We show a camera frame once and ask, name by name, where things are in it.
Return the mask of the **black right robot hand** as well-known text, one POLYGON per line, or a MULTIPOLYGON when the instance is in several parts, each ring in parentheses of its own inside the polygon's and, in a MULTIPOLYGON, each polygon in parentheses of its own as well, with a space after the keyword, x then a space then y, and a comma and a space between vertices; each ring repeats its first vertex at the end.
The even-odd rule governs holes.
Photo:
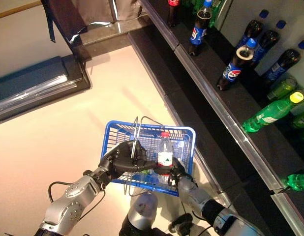
POLYGON ((191 182, 194 182, 193 177, 185 171, 185 168, 181 162, 174 157, 172 159, 171 166, 157 165, 153 170, 158 175, 168 176, 168 180, 166 181, 168 186, 177 187, 179 181, 183 177, 187 178, 191 182))

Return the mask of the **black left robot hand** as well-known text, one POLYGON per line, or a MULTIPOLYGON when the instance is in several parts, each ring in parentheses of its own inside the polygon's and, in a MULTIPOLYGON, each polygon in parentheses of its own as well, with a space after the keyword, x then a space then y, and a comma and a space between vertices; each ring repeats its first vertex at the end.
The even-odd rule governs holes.
POLYGON ((118 179, 124 173, 135 173, 157 167, 157 163, 146 158, 146 150, 136 141, 132 155, 134 141, 125 141, 115 145, 101 158, 99 167, 108 177, 118 179))

